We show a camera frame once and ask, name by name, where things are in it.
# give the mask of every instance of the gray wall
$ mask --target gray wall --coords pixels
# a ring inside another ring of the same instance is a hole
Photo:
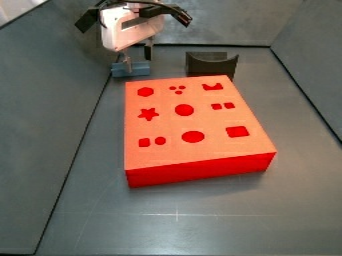
[[[191,14],[184,28],[168,17],[158,43],[270,46],[303,0],[172,0]]]
[[[342,140],[342,1],[307,0],[271,49]]]
[[[95,28],[73,28],[95,1],[49,1],[0,30],[0,253],[35,251],[113,56]]]
[[[0,26],[45,1],[47,0],[0,0]]]

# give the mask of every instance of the gray floor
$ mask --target gray floor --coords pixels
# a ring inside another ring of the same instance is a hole
[[[156,47],[151,77],[183,77],[196,50],[240,54],[235,85],[278,149],[267,172],[128,189],[112,79],[37,254],[342,254],[338,140],[270,49]]]

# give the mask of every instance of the red shape sorter box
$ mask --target red shape sorter box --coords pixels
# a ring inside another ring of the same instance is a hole
[[[129,187],[264,171],[276,153],[227,76],[125,83]]]

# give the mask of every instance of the star-shaped hole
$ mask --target star-shaped hole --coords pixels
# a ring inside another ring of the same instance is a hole
[[[149,108],[141,109],[141,114],[137,117],[145,118],[147,121],[151,121],[155,116],[159,116],[159,114],[155,112],[155,108]]]

